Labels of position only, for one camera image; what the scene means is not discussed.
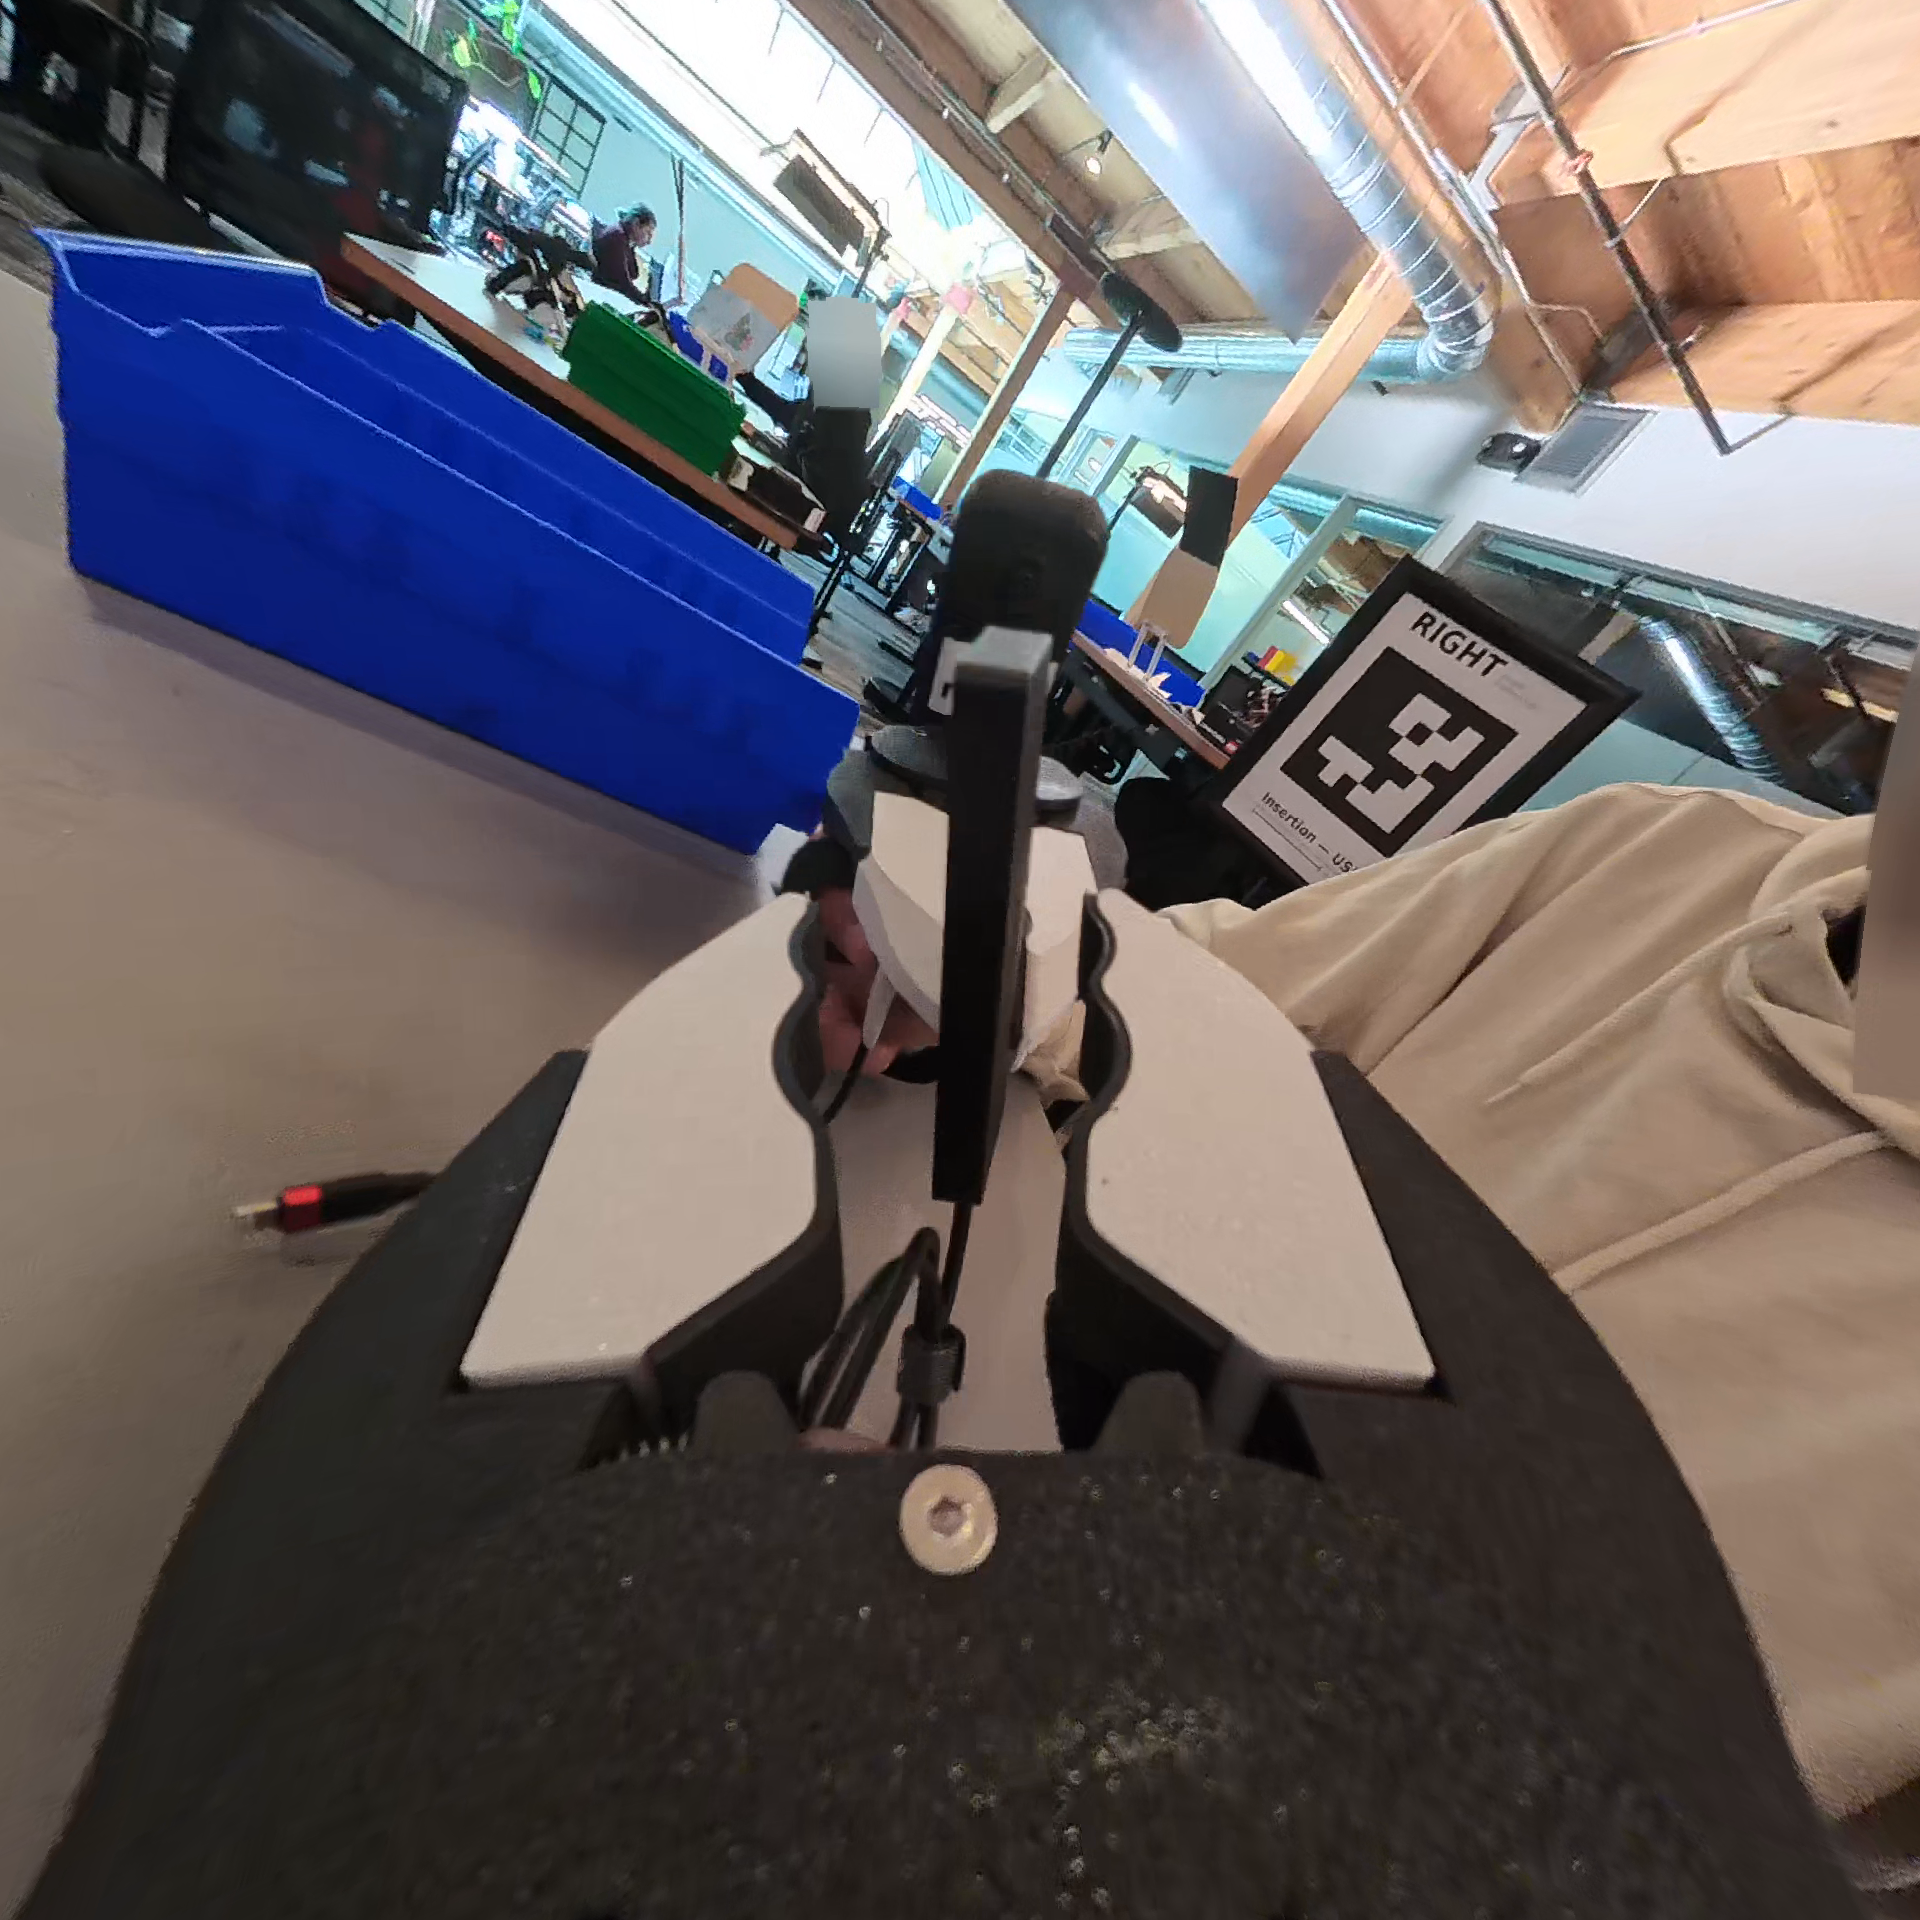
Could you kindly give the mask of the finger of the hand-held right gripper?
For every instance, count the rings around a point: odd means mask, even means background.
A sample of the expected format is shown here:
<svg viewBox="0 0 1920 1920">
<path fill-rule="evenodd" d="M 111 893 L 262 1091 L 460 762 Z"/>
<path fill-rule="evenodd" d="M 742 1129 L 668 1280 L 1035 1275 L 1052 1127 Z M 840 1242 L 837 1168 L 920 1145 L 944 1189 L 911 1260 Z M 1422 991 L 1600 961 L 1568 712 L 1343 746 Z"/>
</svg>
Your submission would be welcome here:
<svg viewBox="0 0 1920 1920">
<path fill-rule="evenodd" d="M 878 794 L 868 852 L 855 867 L 855 922 L 876 959 L 860 1037 L 872 1044 L 896 1004 L 935 1029 L 941 1012 L 949 821 L 923 800 Z"/>
<path fill-rule="evenodd" d="M 1024 1057 L 1030 1057 L 1078 1001 L 1083 909 L 1094 891 L 1085 839 L 1038 825 L 1029 837 L 1024 891 Z"/>
</svg>

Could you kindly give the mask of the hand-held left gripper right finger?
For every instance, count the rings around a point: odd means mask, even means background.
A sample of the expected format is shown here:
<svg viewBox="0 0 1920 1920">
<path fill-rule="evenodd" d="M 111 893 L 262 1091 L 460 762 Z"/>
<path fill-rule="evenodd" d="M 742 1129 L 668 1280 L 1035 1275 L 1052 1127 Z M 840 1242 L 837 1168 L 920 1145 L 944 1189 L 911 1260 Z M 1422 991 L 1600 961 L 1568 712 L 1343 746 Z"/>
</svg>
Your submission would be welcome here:
<svg viewBox="0 0 1920 1920">
<path fill-rule="evenodd" d="M 1311 1044 L 1207 946 L 1085 901 L 1087 1093 L 1066 1151 L 1050 1355 L 1111 1405 L 1189 1383 L 1254 1441 L 1282 1387 L 1422 1397 L 1438 1368 Z"/>
</svg>

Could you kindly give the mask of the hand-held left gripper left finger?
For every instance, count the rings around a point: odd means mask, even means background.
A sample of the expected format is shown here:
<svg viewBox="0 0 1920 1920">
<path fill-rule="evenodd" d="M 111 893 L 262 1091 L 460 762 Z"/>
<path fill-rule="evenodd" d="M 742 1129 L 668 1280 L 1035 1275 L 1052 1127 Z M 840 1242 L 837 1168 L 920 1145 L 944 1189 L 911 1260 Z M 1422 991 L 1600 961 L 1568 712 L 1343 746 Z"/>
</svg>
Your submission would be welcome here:
<svg viewBox="0 0 1920 1920">
<path fill-rule="evenodd" d="M 814 1109 L 812 901 L 781 896 L 650 980 L 591 1037 L 471 1332 L 466 1387 L 621 1381 L 693 1404 L 792 1387 L 843 1304 Z"/>
</svg>

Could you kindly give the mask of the black USB hub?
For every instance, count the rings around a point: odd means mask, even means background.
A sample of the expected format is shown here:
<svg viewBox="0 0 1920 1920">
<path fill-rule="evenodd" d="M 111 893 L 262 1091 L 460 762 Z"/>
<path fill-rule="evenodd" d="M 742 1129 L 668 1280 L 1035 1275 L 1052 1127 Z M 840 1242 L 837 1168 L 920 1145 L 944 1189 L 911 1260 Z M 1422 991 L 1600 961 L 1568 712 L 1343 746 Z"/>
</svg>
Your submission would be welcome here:
<svg viewBox="0 0 1920 1920">
<path fill-rule="evenodd" d="M 1024 1036 L 1024 891 L 1038 821 L 1050 642 L 992 632 L 952 673 L 944 969 L 933 1076 L 931 1196 L 946 1234 L 920 1233 L 847 1311 L 806 1387 L 804 1427 L 840 1429 L 885 1340 L 900 1332 L 892 1449 L 931 1449 L 965 1373 L 956 1297 L 986 1199 Z M 840 1074 L 837 1115 L 863 1076 Z"/>
</svg>

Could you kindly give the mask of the blue plastic bin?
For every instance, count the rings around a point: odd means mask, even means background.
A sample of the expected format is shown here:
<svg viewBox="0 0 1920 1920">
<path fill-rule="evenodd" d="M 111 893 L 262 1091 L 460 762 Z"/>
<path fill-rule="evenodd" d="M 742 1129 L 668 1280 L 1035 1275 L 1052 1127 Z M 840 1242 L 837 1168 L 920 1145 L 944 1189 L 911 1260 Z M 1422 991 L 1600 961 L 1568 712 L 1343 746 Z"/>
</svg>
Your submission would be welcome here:
<svg viewBox="0 0 1920 1920">
<path fill-rule="evenodd" d="M 818 825 L 803 576 L 306 267 L 35 235 L 79 576 L 735 852 Z"/>
</svg>

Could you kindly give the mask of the person's right hand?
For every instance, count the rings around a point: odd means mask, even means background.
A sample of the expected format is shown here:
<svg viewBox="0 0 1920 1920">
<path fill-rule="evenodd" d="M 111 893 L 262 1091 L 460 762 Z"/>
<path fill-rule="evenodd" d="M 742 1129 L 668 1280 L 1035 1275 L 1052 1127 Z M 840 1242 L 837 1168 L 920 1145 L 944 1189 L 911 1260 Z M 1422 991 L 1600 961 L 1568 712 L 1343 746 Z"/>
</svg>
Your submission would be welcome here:
<svg viewBox="0 0 1920 1920">
<path fill-rule="evenodd" d="M 860 1071 L 863 1076 L 893 1076 L 918 1083 L 938 1071 L 938 1031 L 920 1019 L 911 1001 L 887 1000 L 880 1025 L 868 1037 L 872 997 L 892 984 L 856 922 L 851 889 L 820 893 L 822 1001 L 820 1044 L 830 1072 Z"/>
</svg>

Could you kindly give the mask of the black floor lamp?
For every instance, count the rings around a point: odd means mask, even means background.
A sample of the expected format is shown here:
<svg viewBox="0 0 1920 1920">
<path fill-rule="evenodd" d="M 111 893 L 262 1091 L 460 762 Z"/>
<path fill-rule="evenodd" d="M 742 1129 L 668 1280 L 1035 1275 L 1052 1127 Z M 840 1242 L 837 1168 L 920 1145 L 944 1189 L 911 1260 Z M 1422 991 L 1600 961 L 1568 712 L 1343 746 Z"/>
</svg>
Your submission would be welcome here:
<svg viewBox="0 0 1920 1920">
<path fill-rule="evenodd" d="M 1144 292 L 1144 289 L 1140 289 L 1125 272 L 1104 272 L 1098 292 L 1115 316 L 1117 327 L 1109 351 L 1104 351 L 1101 361 L 1087 380 L 1085 391 L 1067 413 L 1067 421 L 1063 423 L 1053 444 L 1046 448 L 1046 456 L 1040 459 L 1035 479 L 1042 483 L 1052 480 L 1066 453 L 1072 448 L 1077 435 L 1080 433 L 1080 426 L 1094 407 L 1098 399 L 1111 384 L 1114 376 L 1125 361 L 1125 354 L 1136 343 L 1144 343 L 1148 351 L 1159 354 L 1180 354 L 1183 348 L 1183 335 L 1171 317 L 1171 313 L 1164 309 L 1164 305 L 1157 301 L 1150 292 Z"/>
</svg>

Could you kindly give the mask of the framed marker sign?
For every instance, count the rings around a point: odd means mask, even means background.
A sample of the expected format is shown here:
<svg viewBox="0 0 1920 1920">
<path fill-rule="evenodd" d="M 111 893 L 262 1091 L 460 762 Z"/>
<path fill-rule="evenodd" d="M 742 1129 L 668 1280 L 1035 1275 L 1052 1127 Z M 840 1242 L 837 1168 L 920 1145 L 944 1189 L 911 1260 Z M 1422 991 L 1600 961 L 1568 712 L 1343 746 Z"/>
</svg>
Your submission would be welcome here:
<svg viewBox="0 0 1920 1920">
<path fill-rule="evenodd" d="M 1517 812 L 1636 700 L 1398 561 L 1236 747 L 1204 810 L 1278 883 L 1347 877 Z"/>
</svg>

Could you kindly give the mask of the green plastic bin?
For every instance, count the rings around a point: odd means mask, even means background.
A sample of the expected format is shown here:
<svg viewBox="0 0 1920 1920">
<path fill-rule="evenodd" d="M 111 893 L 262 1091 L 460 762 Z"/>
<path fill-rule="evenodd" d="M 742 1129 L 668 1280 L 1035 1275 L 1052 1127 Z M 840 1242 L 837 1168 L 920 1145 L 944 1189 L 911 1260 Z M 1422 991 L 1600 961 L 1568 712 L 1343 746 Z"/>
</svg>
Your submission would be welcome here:
<svg viewBox="0 0 1920 1920">
<path fill-rule="evenodd" d="M 707 475 L 728 467 L 746 405 L 711 372 L 608 305 L 587 301 L 560 351 L 573 389 Z"/>
</svg>

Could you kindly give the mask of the person's cream hoodie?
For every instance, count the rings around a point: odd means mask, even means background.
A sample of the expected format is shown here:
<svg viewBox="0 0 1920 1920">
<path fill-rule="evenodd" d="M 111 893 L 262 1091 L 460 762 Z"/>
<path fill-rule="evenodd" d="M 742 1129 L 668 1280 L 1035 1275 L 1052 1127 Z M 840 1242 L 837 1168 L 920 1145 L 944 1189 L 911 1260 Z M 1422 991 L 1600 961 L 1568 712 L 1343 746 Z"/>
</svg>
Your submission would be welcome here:
<svg viewBox="0 0 1920 1920">
<path fill-rule="evenodd" d="M 1915 1778 L 1915 1105 L 1834 961 L 1872 824 L 1682 792 L 1364 1072 L 1646 1401 L 1854 1813 Z"/>
</svg>

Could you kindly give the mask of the wooden office desk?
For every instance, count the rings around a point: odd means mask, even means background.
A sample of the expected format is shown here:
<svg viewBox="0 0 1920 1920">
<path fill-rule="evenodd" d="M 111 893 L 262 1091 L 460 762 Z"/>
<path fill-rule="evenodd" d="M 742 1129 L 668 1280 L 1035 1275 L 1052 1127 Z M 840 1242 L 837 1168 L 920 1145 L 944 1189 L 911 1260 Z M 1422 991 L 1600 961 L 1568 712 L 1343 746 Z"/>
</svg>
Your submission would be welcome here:
<svg viewBox="0 0 1920 1920">
<path fill-rule="evenodd" d="M 342 240 L 342 264 L 408 306 L 502 391 L 560 421 L 663 491 L 758 546 L 812 559 L 826 553 L 826 512 L 818 498 L 803 483 L 781 479 L 764 445 L 750 437 L 733 437 L 718 471 L 700 471 L 655 435 L 579 389 L 565 354 L 531 331 L 527 317 L 515 305 L 487 292 L 487 275 L 478 264 L 351 234 Z"/>
</svg>

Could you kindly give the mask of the black monitor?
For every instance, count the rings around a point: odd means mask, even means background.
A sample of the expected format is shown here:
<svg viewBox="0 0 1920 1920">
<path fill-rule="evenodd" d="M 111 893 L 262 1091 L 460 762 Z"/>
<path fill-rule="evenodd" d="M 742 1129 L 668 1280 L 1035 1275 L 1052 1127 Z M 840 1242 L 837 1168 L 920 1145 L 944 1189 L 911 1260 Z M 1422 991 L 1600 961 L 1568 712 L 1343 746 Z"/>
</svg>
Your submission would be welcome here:
<svg viewBox="0 0 1920 1920">
<path fill-rule="evenodd" d="M 469 87 L 351 3 L 206 3 L 162 181 L 315 265 L 342 237 L 430 251 Z"/>
</svg>

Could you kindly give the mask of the silver ventilation duct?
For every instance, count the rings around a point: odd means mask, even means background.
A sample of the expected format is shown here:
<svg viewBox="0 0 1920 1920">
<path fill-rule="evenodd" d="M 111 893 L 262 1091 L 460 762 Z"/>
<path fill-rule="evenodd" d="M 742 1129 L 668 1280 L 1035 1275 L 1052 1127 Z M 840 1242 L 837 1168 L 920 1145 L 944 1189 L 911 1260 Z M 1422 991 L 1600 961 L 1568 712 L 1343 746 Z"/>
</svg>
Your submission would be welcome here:
<svg viewBox="0 0 1920 1920">
<path fill-rule="evenodd" d="M 1482 365 L 1500 272 L 1325 4 L 1012 3 L 1012 15 L 1260 317 L 1301 340 L 1366 247 L 1422 325 L 1411 380 Z"/>
</svg>

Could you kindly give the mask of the wall air vent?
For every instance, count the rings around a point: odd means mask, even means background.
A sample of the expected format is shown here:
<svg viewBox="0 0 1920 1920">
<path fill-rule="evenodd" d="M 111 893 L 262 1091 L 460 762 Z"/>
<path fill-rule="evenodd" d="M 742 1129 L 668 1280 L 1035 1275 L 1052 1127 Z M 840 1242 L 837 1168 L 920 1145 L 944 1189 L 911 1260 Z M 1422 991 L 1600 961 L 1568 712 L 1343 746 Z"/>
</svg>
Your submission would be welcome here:
<svg viewBox="0 0 1920 1920">
<path fill-rule="evenodd" d="M 1519 469 L 1524 488 L 1576 496 L 1586 491 L 1650 421 L 1650 410 L 1588 400 L 1544 439 Z"/>
</svg>

